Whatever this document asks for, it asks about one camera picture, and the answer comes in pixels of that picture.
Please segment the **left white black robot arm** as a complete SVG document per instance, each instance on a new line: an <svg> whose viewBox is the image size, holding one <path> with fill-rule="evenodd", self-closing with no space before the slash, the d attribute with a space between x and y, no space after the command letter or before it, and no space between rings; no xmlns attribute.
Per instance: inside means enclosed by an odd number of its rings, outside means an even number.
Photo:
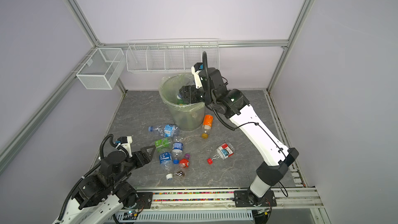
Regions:
<svg viewBox="0 0 398 224"><path fill-rule="evenodd" d="M127 180L133 170L149 164L154 145L131 150L132 138L114 140L109 134L99 147L99 162L83 175L68 193L56 224L103 224L112 218L117 224L125 210L136 220L152 203L150 192L139 193Z"/></svg>

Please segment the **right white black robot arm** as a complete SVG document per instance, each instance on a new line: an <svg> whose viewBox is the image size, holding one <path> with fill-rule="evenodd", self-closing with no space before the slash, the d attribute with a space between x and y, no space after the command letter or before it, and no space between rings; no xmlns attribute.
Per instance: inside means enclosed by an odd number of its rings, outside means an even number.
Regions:
<svg viewBox="0 0 398 224"><path fill-rule="evenodd" d="M260 206L266 201L265 194L283 179L299 152L284 145L269 130L240 90L227 88L227 80L220 71L208 66L206 52L191 73L195 84L181 87L178 98L185 104L204 103L226 128L241 130L261 154L263 162L243 199L250 206Z"/></svg>

